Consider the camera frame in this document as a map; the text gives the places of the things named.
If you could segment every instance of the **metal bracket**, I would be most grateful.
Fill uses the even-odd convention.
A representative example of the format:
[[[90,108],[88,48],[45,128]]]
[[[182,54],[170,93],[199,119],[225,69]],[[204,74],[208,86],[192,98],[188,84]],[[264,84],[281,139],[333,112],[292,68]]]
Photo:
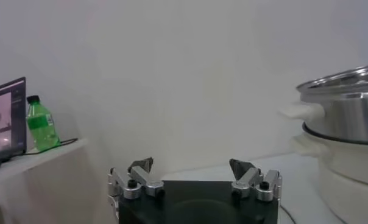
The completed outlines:
[[[282,182],[283,178],[279,171],[268,171],[264,181],[256,185],[257,199],[260,201],[272,201],[276,198],[280,201]]]
[[[160,197],[165,194],[164,182],[160,180],[152,180],[149,174],[140,166],[131,167],[130,177],[145,187],[147,195]]]
[[[261,170],[250,168],[238,181],[232,183],[232,193],[239,198],[246,198],[250,194],[250,189],[263,180]]]
[[[123,195],[129,200],[137,199],[141,196],[141,188],[142,186],[130,179],[129,176],[117,173],[115,168],[110,170],[108,174],[108,202],[112,206],[117,223],[119,223],[120,196]]]

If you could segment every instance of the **black cable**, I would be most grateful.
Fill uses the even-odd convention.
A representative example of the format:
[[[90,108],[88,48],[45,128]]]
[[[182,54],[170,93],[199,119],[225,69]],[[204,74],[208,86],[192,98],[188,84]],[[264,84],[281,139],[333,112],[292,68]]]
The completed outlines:
[[[73,142],[76,142],[77,140],[79,140],[79,139],[78,138],[71,138],[71,139],[68,139],[68,140],[65,140],[65,141],[61,141],[60,142],[60,145],[57,145],[57,146],[54,146],[54,147],[45,149],[45,150],[40,151],[40,152],[25,153],[25,154],[21,154],[21,155],[17,155],[17,156],[32,156],[32,155],[41,154],[41,153],[44,153],[44,152],[46,152],[46,151],[48,151],[50,149],[54,149],[54,148],[61,147],[61,146],[64,146],[64,145],[72,144]]]
[[[287,213],[288,217],[291,219],[291,221],[293,222],[293,224],[296,224],[296,221],[295,221],[295,219],[293,218],[293,216],[291,215],[291,213],[289,213],[289,211],[288,211],[286,208],[284,208],[284,206],[283,206],[283,205],[280,205],[280,207],[282,208],[282,210],[283,210],[285,213]]]

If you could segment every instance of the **laptop screen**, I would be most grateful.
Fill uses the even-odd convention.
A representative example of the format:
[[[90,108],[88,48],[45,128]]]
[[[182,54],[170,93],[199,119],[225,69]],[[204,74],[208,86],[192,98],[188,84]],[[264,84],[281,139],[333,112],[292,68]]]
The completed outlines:
[[[0,86],[0,154],[26,148],[26,83],[14,80]]]

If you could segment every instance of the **plastic bottle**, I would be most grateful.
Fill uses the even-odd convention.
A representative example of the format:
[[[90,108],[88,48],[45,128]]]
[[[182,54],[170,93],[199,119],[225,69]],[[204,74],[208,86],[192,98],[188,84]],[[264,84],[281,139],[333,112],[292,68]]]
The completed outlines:
[[[60,139],[55,131],[54,121],[50,111],[42,106],[39,96],[27,97],[30,108],[27,114],[27,124],[34,138],[35,147],[44,151],[60,145]]]

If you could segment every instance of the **black rim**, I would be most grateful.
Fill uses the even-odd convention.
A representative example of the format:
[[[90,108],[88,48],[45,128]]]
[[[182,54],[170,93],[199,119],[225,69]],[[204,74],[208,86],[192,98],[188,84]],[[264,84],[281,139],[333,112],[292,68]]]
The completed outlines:
[[[305,131],[305,132],[307,132],[307,133],[309,133],[309,134],[311,134],[315,137],[318,137],[318,138],[324,138],[324,139],[331,140],[331,141],[345,142],[345,143],[350,143],[350,144],[368,145],[367,141],[346,140],[346,139],[330,137],[330,136],[327,136],[327,135],[317,133],[315,131],[310,130],[310,128],[307,127],[306,123],[302,124],[302,128],[303,128],[303,131]]]

